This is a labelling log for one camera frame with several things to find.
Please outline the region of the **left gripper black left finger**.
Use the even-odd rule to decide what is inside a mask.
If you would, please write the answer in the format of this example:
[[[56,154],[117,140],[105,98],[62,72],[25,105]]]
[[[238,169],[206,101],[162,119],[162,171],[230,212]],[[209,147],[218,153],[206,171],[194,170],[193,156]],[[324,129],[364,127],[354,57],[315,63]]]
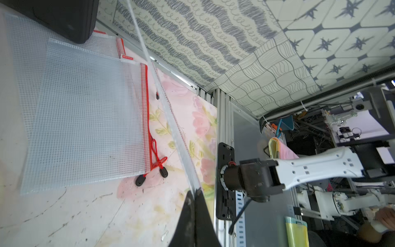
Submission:
[[[193,193],[186,195],[180,218],[168,247],[195,246],[195,200]]]

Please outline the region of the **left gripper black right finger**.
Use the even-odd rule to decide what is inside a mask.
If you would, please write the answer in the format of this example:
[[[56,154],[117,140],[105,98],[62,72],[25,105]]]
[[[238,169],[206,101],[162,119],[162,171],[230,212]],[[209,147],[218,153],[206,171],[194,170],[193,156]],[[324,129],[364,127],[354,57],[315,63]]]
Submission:
[[[220,247],[221,244],[215,233],[213,223],[201,189],[194,194],[195,210],[195,246],[196,247]]]

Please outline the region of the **clear mesh document bag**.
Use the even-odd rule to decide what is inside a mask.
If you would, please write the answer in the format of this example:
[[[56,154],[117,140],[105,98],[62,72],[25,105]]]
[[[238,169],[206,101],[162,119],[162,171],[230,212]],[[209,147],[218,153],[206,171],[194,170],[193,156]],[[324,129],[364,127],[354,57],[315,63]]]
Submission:
[[[146,64],[49,44],[21,194],[149,173],[149,121]]]
[[[195,196],[196,192],[199,189],[201,189],[201,184],[200,184],[197,172],[195,170],[194,163],[193,163],[192,158],[191,158],[191,156],[189,154],[189,151],[188,151],[188,148],[187,148],[187,145],[186,145],[186,142],[185,142],[185,138],[182,135],[182,131],[181,131],[181,129],[180,129],[178,123],[177,123],[177,119],[175,118],[175,116],[173,114],[171,103],[169,102],[168,97],[166,95],[166,92],[165,92],[165,90],[164,90],[164,88],[163,88],[163,86],[162,86],[162,84],[161,84],[161,82],[159,80],[158,74],[156,73],[155,64],[152,62],[152,60],[150,58],[150,55],[149,55],[149,52],[148,52],[148,49],[146,48],[143,36],[141,34],[141,30],[140,30],[140,28],[138,26],[136,17],[135,17],[134,12],[133,12],[133,8],[132,8],[132,5],[131,5],[131,2],[130,1],[126,1],[126,5],[127,5],[127,9],[129,11],[129,13],[131,15],[131,18],[133,20],[133,24],[135,26],[135,30],[136,30],[137,36],[138,36],[139,41],[140,41],[141,46],[142,46],[142,51],[143,51],[144,56],[145,56],[145,58],[147,60],[148,69],[149,69],[149,71],[152,74],[152,77],[153,77],[153,80],[154,80],[157,92],[159,94],[159,100],[160,100],[160,102],[161,102],[161,104],[163,106],[164,114],[167,117],[167,121],[168,121],[168,125],[170,127],[170,130],[171,130],[172,138],[173,138],[173,140],[175,142],[178,154],[179,154],[180,159],[181,159],[181,161],[183,163],[184,171],[185,171],[186,177],[188,179],[188,183],[189,183],[189,187],[190,187],[191,193],[192,193],[193,196]]]
[[[4,18],[28,137],[33,131],[49,44],[117,59],[125,55],[122,38],[100,31],[94,31],[83,44],[73,44],[29,18],[10,13],[4,13]]]

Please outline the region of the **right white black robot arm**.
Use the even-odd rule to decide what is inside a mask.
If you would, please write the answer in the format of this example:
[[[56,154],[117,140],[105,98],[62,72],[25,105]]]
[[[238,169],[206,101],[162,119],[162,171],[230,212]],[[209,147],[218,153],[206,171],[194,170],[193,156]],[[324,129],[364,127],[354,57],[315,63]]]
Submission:
[[[219,181],[225,190],[243,191],[251,200],[264,203],[297,185],[337,177],[391,181],[395,166],[384,164],[375,146],[342,146],[291,160],[256,158],[226,165]]]

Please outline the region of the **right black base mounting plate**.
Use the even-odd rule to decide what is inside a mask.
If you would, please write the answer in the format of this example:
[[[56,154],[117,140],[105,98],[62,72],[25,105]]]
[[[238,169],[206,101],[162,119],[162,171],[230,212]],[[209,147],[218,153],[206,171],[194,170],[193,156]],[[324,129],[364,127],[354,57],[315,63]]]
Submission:
[[[219,220],[232,221],[236,217],[236,194],[229,189],[225,172],[235,166],[235,150],[232,146],[219,143],[216,171],[216,217]]]

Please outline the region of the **aluminium mounting rail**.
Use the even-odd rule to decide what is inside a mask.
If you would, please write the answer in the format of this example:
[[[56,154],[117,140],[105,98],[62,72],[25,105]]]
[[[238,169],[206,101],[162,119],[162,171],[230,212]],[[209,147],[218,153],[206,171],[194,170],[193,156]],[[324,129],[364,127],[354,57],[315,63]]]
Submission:
[[[233,220],[244,206],[243,193],[226,191],[221,183],[223,173],[236,163],[234,141],[234,104],[230,96],[221,89],[212,94],[199,89],[199,95],[217,108],[217,143],[215,159],[214,229],[223,247],[245,247],[245,223],[243,216]]]

